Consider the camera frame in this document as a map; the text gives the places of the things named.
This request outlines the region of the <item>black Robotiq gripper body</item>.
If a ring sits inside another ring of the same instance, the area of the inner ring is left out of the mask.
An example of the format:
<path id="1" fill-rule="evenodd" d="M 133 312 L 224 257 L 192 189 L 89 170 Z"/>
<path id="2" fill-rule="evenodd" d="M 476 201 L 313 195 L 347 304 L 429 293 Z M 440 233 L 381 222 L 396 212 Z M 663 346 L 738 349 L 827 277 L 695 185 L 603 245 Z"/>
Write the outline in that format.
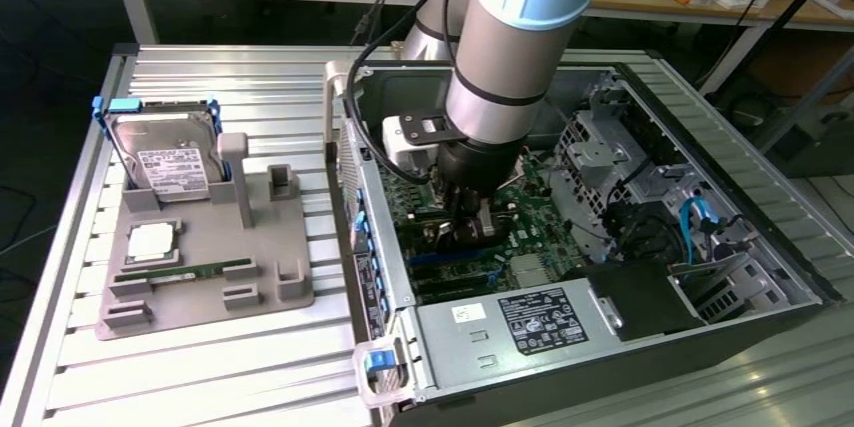
<path id="1" fill-rule="evenodd" d="M 456 187 L 492 195 L 508 179 L 524 139 L 491 144 L 467 139 L 441 143 L 437 170 L 441 180 Z"/>

